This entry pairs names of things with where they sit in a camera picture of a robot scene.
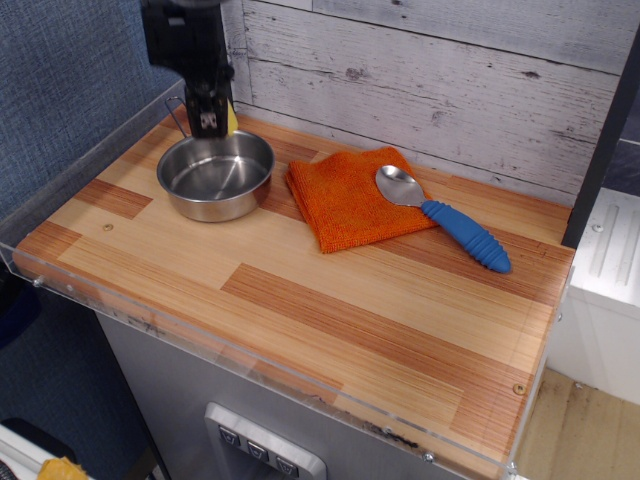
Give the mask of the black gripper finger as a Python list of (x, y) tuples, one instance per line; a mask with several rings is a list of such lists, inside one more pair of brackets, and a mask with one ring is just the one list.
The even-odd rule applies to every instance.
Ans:
[(185, 102), (193, 137), (217, 139), (232, 133), (232, 104), (226, 95), (186, 86)]

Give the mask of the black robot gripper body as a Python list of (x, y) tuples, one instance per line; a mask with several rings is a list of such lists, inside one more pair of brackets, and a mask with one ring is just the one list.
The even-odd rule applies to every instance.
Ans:
[(142, 1), (149, 62), (177, 73), (194, 90), (230, 93), (220, 1)]

